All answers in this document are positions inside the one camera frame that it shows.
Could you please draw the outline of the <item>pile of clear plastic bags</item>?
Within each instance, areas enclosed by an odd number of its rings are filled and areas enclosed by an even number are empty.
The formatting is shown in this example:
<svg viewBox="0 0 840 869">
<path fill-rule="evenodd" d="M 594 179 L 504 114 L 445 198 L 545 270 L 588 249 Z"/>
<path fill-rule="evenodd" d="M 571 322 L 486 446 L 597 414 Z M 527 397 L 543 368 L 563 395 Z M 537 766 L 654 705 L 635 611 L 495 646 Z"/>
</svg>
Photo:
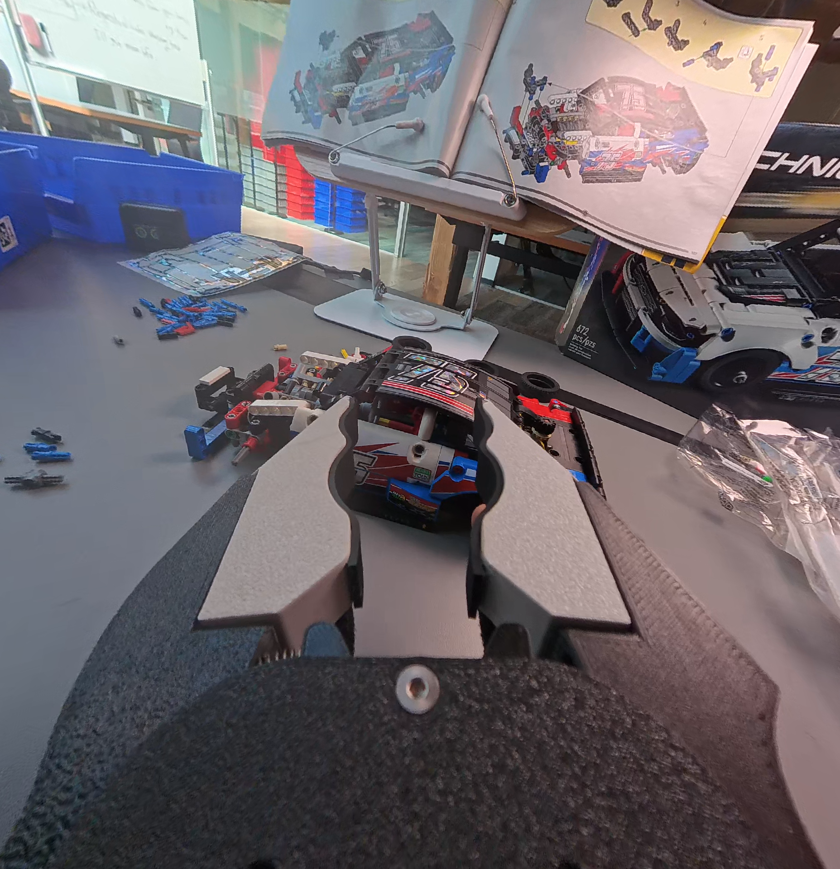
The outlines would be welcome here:
<svg viewBox="0 0 840 869">
<path fill-rule="evenodd" d="M 801 562 L 840 623 L 840 438 L 712 405 L 679 451 L 724 508 Z"/>
</svg>

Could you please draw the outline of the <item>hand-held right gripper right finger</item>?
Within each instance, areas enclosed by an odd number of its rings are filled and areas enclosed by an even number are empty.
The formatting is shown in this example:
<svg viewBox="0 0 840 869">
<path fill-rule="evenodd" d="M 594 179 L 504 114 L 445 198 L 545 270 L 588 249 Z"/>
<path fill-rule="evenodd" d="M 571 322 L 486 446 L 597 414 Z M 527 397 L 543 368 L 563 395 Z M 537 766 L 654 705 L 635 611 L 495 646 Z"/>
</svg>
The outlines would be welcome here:
<svg viewBox="0 0 840 869">
<path fill-rule="evenodd" d="M 544 655 L 570 630 L 627 635 L 632 614 L 571 472 L 488 399 L 475 404 L 468 615 L 514 624 Z"/>
</svg>

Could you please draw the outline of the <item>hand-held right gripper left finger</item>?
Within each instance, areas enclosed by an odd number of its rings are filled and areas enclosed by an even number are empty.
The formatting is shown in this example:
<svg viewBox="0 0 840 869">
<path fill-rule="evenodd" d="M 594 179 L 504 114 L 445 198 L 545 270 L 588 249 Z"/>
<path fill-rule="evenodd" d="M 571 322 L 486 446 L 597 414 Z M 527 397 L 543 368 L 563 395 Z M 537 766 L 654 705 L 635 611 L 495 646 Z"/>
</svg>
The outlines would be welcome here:
<svg viewBox="0 0 840 869">
<path fill-rule="evenodd" d="M 196 629 L 271 627 L 283 650 L 362 605 L 358 403 L 342 397 L 258 469 Z"/>
</svg>

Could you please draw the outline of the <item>stack of red blue bins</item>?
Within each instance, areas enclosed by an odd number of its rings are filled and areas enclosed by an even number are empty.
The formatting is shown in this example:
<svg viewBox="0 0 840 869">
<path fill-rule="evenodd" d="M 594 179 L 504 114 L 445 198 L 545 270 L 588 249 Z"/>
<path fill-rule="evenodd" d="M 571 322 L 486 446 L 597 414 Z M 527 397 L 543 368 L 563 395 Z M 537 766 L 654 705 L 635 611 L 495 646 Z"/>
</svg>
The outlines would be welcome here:
<svg viewBox="0 0 840 869">
<path fill-rule="evenodd" d="M 249 208 L 336 234 L 368 231 L 365 194 L 314 177 L 292 147 L 244 148 L 240 170 Z"/>
</svg>

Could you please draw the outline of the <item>building instruction booklet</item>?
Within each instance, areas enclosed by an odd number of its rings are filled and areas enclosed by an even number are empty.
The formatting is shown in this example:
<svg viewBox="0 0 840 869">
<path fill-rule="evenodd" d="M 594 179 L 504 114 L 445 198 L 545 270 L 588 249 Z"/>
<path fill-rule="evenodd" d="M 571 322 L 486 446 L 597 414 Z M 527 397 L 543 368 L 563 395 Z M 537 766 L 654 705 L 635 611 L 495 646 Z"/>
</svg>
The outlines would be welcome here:
<svg viewBox="0 0 840 869">
<path fill-rule="evenodd" d="M 814 23 L 705 2 L 294 2 L 262 116 L 360 189 L 706 255 Z"/>
</svg>

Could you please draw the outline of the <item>wooden tabletop board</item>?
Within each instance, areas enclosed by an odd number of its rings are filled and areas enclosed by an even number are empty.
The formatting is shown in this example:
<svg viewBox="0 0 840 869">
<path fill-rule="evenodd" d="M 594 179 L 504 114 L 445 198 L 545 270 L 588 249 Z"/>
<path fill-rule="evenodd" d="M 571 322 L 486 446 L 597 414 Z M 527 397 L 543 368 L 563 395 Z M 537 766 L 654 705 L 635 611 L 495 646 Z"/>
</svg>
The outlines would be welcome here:
<svg viewBox="0 0 840 869">
<path fill-rule="evenodd" d="M 580 255 L 588 255 L 592 244 L 592 241 L 582 243 L 566 239 L 564 237 L 565 234 L 575 229 L 576 224 L 561 215 L 557 215 L 531 203 L 526 206 L 526 213 L 519 221 L 508 217 L 485 215 L 476 210 L 465 209 L 456 205 L 447 205 L 434 200 L 425 202 L 423 207 L 425 210 L 439 216 L 436 219 L 430 258 L 433 258 L 437 254 L 449 256 L 448 253 L 445 253 L 445 250 L 447 250 L 448 244 L 453 243 L 455 230 L 442 228 L 443 221 L 446 219 L 449 219 L 449 223 L 462 221 L 463 223 L 472 225 L 488 225 L 491 226 L 494 233 L 516 235 L 527 238 L 530 241 L 546 244 L 554 248 L 566 249 Z"/>
</svg>

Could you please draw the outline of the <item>whiteboard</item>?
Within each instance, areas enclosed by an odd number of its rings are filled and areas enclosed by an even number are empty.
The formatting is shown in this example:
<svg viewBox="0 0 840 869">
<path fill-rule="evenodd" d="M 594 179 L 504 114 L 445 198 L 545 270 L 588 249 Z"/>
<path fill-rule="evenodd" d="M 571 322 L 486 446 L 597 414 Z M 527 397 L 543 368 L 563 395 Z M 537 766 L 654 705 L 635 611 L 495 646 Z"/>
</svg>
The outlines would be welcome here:
<svg viewBox="0 0 840 869">
<path fill-rule="evenodd" d="M 37 66 L 205 102 L 193 1 L 19 1 L 15 8 L 18 22 L 25 12 L 48 31 L 52 58 L 36 55 L 23 37 Z"/>
</svg>

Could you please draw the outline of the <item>wooden post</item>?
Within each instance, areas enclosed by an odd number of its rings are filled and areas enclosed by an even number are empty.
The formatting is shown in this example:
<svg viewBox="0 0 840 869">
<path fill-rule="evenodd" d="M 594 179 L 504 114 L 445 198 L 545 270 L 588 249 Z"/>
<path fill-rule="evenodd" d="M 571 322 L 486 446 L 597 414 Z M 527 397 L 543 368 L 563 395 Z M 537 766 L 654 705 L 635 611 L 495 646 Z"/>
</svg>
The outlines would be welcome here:
<svg viewBox="0 0 840 869">
<path fill-rule="evenodd" d="M 444 215 L 436 215 L 422 298 L 440 307 L 455 309 L 475 227 Z"/>
</svg>

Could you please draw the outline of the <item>toy car set box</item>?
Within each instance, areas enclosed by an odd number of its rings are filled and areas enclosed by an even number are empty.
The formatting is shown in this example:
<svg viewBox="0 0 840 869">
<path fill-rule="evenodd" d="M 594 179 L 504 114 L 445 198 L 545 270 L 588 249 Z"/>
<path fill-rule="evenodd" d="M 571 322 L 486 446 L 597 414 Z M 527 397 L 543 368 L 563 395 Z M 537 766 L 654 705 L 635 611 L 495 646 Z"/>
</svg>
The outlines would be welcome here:
<svg viewBox="0 0 840 869">
<path fill-rule="evenodd" d="M 784 123 L 695 273 L 611 246 L 560 352 L 691 416 L 840 432 L 840 124 Z"/>
</svg>

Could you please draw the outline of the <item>toy brick race car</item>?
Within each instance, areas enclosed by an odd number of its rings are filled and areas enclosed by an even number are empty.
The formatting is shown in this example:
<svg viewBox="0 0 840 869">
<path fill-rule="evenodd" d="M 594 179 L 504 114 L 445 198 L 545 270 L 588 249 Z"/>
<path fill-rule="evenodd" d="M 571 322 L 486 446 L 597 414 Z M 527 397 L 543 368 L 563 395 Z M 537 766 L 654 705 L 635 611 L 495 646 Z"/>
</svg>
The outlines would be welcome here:
<svg viewBox="0 0 840 869">
<path fill-rule="evenodd" d="M 191 459 L 223 446 L 270 455 L 342 397 L 358 403 L 353 450 L 354 509 L 425 531 L 461 530 L 480 504 L 476 488 L 475 404 L 490 400 L 577 482 L 605 496 L 579 410 L 562 400 L 521 397 L 519 375 L 496 375 L 434 351 L 364 353 L 360 363 L 305 351 L 241 377 L 220 366 L 197 383 L 197 406 L 212 415 L 188 426 Z"/>
</svg>

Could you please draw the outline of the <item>blue storage bin with tag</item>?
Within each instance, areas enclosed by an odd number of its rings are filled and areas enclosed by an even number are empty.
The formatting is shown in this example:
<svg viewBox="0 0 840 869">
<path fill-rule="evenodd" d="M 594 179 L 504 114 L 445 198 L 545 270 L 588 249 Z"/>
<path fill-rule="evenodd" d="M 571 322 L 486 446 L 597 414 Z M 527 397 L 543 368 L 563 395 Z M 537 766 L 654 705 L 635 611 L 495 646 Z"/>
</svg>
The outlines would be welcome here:
<svg viewBox="0 0 840 869">
<path fill-rule="evenodd" d="M 0 272 L 51 237 L 35 149 L 0 142 Z"/>
</svg>

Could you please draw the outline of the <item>holographic sticker sheet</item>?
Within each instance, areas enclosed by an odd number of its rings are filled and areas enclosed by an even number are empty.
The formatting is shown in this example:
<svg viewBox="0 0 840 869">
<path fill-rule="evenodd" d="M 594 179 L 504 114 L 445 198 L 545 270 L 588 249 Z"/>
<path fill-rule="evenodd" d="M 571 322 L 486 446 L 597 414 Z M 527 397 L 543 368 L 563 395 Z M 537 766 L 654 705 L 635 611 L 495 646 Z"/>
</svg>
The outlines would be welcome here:
<svg viewBox="0 0 840 869">
<path fill-rule="evenodd" d="M 307 262 L 300 247 L 251 234 L 226 232 L 124 262 L 121 266 L 159 283 L 174 296 L 221 296 Z"/>
</svg>

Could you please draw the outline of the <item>black table frame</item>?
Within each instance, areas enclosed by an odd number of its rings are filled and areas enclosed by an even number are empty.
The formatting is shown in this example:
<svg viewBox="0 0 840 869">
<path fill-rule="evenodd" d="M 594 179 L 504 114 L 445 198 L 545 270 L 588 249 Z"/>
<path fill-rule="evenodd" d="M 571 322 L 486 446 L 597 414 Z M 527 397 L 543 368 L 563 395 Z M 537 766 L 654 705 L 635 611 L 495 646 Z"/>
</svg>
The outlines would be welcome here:
<svg viewBox="0 0 840 869">
<path fill-rule="evenodd" d="M 441 305 L 449 309 L 457 308 L 459 297 L 469 293 L 477 274 L 483 285 L 563 308 L 594 240 L 581 231 L 568 231 L 553 242 L 494 231 L 478 268 L 483 228 L 454 218 L 445 222 L 453 230 L 453 247 Z"/>
</svg>

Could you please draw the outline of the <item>grey desk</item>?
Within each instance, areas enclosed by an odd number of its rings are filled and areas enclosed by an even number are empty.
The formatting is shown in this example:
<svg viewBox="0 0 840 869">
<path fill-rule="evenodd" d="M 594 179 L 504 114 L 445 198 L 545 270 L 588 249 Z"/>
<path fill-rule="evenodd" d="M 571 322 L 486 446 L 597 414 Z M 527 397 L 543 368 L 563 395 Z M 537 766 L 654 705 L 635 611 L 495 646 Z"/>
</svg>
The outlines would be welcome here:
<svg viewBox="0 0 840 869">
<path fill-rule="evenodd" d="M 245 374 L 294 351 L 382 342 L 314 314 L 349 287 L 313 270 L 246 288 L 233 328 L 160 342 L 139 297 L 165 290 L 110 248 L 59 240 L 0 273 L 0 852 L 68 692 L 143 576 L 239 477 L 192 462 L 193 390 L 219 365 Z M 118 347 L 112 337 L 124 338 Z M 612 509 L 775 681 L 777 745 L 803 824 L 840 867 L 840 625 L 801 565 L 732 516 L 663 435 L 584 414 Z M 34 462 L 31 429 L 73 460 Z M 34 470 L 65 484 L 14 491 Z"/>
</svg>

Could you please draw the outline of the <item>pile of blue brick pins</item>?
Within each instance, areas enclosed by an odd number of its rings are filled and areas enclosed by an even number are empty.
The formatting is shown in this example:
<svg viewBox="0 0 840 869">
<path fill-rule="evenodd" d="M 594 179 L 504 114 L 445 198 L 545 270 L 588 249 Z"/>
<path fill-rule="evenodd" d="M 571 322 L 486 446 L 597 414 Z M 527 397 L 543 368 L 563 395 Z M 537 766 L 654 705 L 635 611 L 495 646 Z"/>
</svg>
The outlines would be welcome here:
<svg viewBox="0 0 840 869">
<path fill-rule="evenodd" d="M 207 329 L 233 328 L 238 316 L 248 313 L 247 307 L 234 301 L 187 295 L 164 297 L 158 303 L 141 297 L 132 311 L 134 316 L 142 318 L 143 310 L 157 320 L 154 334 L 160 342 L 174 341 Z"/>
</svg>

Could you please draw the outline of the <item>white book stand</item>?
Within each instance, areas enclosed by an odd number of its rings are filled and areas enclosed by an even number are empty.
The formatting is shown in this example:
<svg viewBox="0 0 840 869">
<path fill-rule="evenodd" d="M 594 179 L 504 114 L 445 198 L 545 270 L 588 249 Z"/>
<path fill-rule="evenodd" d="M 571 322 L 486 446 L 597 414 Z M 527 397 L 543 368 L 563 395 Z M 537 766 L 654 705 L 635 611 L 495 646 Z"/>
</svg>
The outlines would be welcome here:
<svg viewBox="0 0 840 869">
<path fill-rule="evenodd" d="M 391 342 L 399 335 L 419 337 L 428 341 L 433 350 L 459 360 L 485 358 L 499 331 L 496 326 L 478 320 L 475 307 L 493 232 L 491 221 L 503 218 L 522 221 L 526 215 L 526 204 L 516 194 L 514 180 L 510 179 L 510 191 L 495 191 L 472 183 L 432 177 L 413 169 L 389 166 L 349 153 L 346 146 L 332 149 L 328 163 L 338 180 L 346 181 L 367 195 L 372 287 L 319 304 L 314 309 L 315 315 Z M 464 312 L 397 296 L 382 281 L 378 211 L 373 197 L 377 190 L 382 190 L 386 181 L 403 201 L 421 193 L 432 193 L 438 196 L 442 205 L 479 213 L 482 235 L 478 270 L 473 279 L 469 306 Z"/>
</svg>

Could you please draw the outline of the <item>red whiteboard eraser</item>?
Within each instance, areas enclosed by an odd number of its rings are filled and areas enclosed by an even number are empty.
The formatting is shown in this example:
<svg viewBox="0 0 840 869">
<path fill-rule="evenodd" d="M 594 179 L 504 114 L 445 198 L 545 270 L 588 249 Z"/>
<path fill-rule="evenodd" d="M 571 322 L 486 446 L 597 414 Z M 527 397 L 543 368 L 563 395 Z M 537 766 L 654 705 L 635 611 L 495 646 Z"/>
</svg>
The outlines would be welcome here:
<svg viewBox="0 0 840 869">
<path fill-rule="evenodd" d="M 45 24 L 25 12 L 19 12 L 18 19 L 28 47 L 39 57 L 54 57 L 54 51 Z"/>
</svg>

